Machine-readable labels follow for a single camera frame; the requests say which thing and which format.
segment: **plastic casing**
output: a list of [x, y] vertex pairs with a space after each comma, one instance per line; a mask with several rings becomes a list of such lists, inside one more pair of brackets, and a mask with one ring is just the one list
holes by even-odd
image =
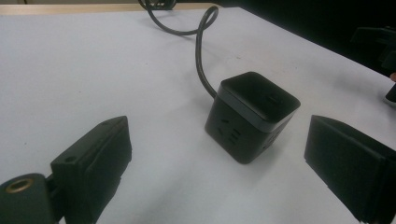
[[221, 82], [206, 131], [241, 163], [250, 163], [275, 141], [300, 102], [254, 72]]
[[95, 223], [132, 158], [128, 119], [109, 119], [86, 133], [50, 165], [67, 198], [67, 223]]
[[396, 107], [396, 84], [390, 89], [384, 100], [387, 104]]
[[312, 116], [304, 157], [360, 222], [396, 212], [396, 152], [335, 119]]

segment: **black bracket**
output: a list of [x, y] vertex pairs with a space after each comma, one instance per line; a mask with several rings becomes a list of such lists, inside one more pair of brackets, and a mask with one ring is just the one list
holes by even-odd
[[396, 213], [396, 152], [338, 121], [312, 116], [304, 157], [360, 222], [390, 224]]
[[132, 158], [128, 119], [106, 120], [51, 164], [52, 175], [21, 175], [0, 186], [0, 223], [95, 223]]

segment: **power socket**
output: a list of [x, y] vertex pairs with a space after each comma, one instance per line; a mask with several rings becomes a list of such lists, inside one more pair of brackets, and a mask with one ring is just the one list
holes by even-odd
[[300, 105], [267, 78], [248, 72], [221, 82], [205, 129], [247, 164], [274, 143]]

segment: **brass insert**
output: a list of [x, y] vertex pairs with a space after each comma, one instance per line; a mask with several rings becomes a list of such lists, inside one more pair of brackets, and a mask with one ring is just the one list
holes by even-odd
[[24, 191], [26, 189], [29, 189], [30, 186], [33, 185], [33, 182], [34, 181], [32, 178], [24, 178], [24, 179], [16, 180], [7, 186], [6, 192], [7, 193], [18, 193], [18, 192]]

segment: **power cord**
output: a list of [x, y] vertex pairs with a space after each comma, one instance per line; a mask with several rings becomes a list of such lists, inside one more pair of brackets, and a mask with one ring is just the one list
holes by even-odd
[[201, 18], [201, 22], [198, 26], [198, 29], [191, 31], [177, 31], [163, 25], [154, 16], [154, 13], [152, 12], [152, 10], [171, 10], [176, 5], [177, 3], [176, 0], [160, 0], [154, 4], [151, 4], [149, 0], [145, 0], [145, 4], [143, 4], [142, 0], [138, 0], [138, 1], [140, 6], [142, 6], [142, 8], [144, 8], [148, 12], [151, 19], [165, 32], [172, 35], [197, 35], [195, 42], [195, 64], [198, 72], [198, 77], [201, 80], [207, 92], [213, 98], [215, 98], [217, 93], [207, 81], [204, 73], [204, 68], [202, 67], [202, 38], [204, 35], [204, 30], [208, 28], [210, 25], [212, 25], [213, 22], [216, 20], [217, 16], [219, 15], [219, 9], [217, 7], [210, 7], [205, 12], [204, 16]]

